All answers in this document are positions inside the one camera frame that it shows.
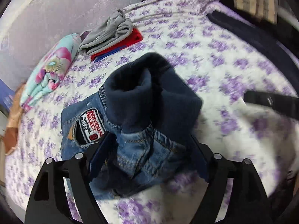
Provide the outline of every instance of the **bed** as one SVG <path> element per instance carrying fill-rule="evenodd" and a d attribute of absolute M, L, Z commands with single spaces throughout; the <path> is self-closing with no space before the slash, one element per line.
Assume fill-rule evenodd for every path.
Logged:
<path fill-rule="evenodd" d="M 169 60 L 203 99 L 195 126 L 198 140 L 227 159 L 250 158 L 270 195 L 296 157 L 298 123 L 266 108 L 245 105 L 241 97 L 246 89 L 296 93 L 265 56 L 208 20 L 206 14 L 216 9 L 244 21 L 218 1 L 146 0 L 124 8 L 143 41 L 99 62 L 78 55 L 59 88 L 23 115 L 18 148 L 6 158 L 6 186 L 12 200 L 25 210 L 44 160 L 61 160 L 61 111 L 95 93 L 112 71 L 146 52 Z M 131 198 L 98 205 L 113 224 L 189 223 L 206 188 L 197 173 L 182 173 Z M 225 216 L 231 188 L 232 180 L 217 220 Z M 68 190 L 67 196 L 73 217 L 80 220 Z"/>

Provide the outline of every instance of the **red folded cloth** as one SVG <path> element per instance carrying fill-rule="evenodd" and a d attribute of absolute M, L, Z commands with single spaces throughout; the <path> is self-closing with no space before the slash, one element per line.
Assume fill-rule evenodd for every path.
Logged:
<path fill-rule="evenodd" d="M 141 33 L 138 31 L 138 29 L 133 28 L 132 33 L 130 33 L 130 35 L 127 38 L 125 38 L 124 40 L 118 42 L 117 44 L 115 44 L 115 45 L 113 45 L 113 46 L 111 46 L 111 47 L 109 47 L 105 50 L 102 50 L 99 53 L 96 53 L 96 54 L 92 55 L 91 59 L 92 59 L 92 61 L 94 61 L 96 57 L 98 57 L 102 54 L 108 53 L 113 49 L 117 49 L 119 47 L 123 47 L 122 49 L 124 49 L 124 48 L 127 48 L 127 47 L 129 47 L 133 44 L 136 44 L 136 43 L 140 42 L 141 40 L 143 40 L 143 37 L 142 37 Z"/>

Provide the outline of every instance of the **blue denim jeans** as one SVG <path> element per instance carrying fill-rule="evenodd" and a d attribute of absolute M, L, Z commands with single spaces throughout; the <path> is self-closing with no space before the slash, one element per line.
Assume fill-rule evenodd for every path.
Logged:
<path fill-rule="evenodd" d="M 110 131 L 117 147 L 91 190 L 96 200 L 133 195 L 190 167 L 184 137 L 201 104 L 163 57 L 148 53 L 114 71 L 97 93 L 62 111 L 62 160 L 84 152 L 101 129 Z"/>

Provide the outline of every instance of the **gray folded clothing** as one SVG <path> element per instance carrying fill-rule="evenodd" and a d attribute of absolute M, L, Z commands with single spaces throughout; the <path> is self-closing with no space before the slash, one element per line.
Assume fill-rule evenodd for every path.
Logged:
<path fill-rule="evenodd" d="M 100 27 L 91 31 L 79 46 L 82 56 L 94 55 L 117 44 L 133 31 L 132 21 L 116 10 Z"/>

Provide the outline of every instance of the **floral bed sheet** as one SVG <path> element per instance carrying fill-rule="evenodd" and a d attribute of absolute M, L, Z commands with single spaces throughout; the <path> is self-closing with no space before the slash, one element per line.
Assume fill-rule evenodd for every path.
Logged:
<path fill-rule="evenodd" d="M 147 52 L 167 58 L 203 99 L 195 126 L 198 140 L 227 159 L 250 158 L 271 194 L 296 157 L 298 124 L 270 109 L 245 105 L 242 96 L 247 89 L 296 93 L 265 56 L 207 19 L 215 9 L 241 19 L 218 1 L 147 0 L 125 8 L 144 40 L 95 63 L 77 56 L 59 88 L 23 115 L 18 147 L 6 158 L 6 186 L 13 201 L 26 209 L 44 160 L 61 160 L 63 108 L 95 93 L 112 71 Z M 98 204 L 108 223 L 189 223 L 206 188 L 190 172 L 131 198 Z M 231 188 L 228 181 L 217 220 L 225 216 Z M 80 220 L 67 195 L 73 217 Z"/>

